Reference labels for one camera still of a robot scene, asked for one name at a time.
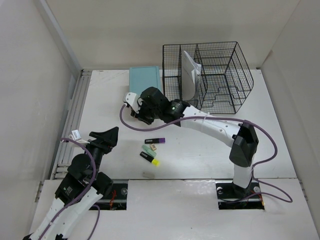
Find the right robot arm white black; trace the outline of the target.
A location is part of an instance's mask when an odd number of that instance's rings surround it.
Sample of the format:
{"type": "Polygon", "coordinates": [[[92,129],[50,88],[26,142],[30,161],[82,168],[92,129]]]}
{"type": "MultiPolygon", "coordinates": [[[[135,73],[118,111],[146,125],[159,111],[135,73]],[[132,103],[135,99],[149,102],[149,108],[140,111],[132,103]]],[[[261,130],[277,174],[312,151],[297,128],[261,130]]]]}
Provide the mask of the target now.
{"type": "Polygon", "coordinates": [[[192,129],[213,137],[230,147],[229,159],[234,164],[232,193],[238,198],[245,197],[252,182],[253,158],[259,140],[253,125],[234,124],[200,111],[180,99],[168,100],[162,92],[149,87],[140,95],[129,92],[124,101],[131,108],[131,116],[151,125],[155,119],[164,123],[192,129]]]}

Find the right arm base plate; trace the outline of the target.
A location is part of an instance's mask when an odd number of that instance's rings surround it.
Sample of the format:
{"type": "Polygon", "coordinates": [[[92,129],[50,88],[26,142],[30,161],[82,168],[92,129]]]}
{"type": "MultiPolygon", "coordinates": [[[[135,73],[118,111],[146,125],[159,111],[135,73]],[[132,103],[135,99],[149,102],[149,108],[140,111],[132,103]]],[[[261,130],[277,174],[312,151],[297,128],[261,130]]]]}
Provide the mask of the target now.
{"type": "Polygon", "coordinates": [[[232,181],[215,183],[219,210],[264,210],[264,201],[258,182],[252,181],[247,188],[241,188],[232,181]]]}

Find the teal mini drawer chest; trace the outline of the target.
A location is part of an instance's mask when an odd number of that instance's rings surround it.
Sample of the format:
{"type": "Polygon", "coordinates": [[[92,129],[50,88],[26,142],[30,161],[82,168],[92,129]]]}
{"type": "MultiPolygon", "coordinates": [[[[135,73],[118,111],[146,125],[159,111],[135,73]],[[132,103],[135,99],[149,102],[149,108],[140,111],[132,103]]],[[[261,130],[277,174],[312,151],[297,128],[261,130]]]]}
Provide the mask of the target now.
{"type": "Polygon", "coordinates": [[[159,67],[131,67],[129,69],[129,92],[140,95],[149,87],[155,87],[162,91],[159,67]]]}

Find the orange highlighter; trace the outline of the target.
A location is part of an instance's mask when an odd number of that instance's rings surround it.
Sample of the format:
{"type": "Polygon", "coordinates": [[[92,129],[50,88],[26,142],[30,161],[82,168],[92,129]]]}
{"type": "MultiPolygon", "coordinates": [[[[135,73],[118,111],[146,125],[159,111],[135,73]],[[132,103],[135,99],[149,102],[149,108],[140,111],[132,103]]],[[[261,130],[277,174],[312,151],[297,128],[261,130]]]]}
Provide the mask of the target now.
{"type": "Polygon", "coordinates": [[[157,147],[156,147],[154,144],[151,144],[151,145],[150,145],[150,148],[151,148],[153,151],[155,151],[155,150],[157,149],[157,147]]]}

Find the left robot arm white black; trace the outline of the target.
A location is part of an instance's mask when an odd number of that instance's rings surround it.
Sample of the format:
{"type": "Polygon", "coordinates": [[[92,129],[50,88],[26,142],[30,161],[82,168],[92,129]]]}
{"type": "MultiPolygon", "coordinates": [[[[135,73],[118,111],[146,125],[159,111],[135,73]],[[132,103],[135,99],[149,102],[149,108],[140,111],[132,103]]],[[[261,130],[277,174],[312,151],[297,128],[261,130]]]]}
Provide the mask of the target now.
{"type": "Polygon", "coordinates": [[[113,180],[100,171],[104,155],[118,143],[119,128],[91,132],[89,140],[74,131],[71,138],[61,138],[84,152],[76,155],[54,193],[52,204],[39,227],[26,240],[67,240],[75,226],[95,203],[111,195],[113,180]]]}

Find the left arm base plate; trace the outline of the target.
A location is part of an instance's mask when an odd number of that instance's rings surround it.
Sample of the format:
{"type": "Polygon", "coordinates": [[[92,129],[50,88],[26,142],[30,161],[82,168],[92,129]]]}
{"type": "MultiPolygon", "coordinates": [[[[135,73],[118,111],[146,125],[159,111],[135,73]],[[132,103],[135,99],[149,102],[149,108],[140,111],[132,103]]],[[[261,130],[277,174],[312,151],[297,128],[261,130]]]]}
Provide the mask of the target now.
{"type": "Polygon", "coordinates": [[[128,181],[116,181],[109,195],[98,200],[95,205],[103,211],[125,211],[127,209],[128,181]]]}

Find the white spiral notebook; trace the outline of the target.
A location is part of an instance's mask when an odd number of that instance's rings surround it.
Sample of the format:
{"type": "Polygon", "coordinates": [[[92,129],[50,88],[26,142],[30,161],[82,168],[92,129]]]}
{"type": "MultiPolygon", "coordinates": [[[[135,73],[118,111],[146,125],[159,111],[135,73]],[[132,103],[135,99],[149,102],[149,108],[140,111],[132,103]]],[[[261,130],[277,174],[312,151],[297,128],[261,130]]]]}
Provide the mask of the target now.
{"type": "Polygon", "coordinates": [[[198,94],[202,65],[196,63],[187,51],[181,53],[181,89],[182,99],[189,101],[198,94]]]}

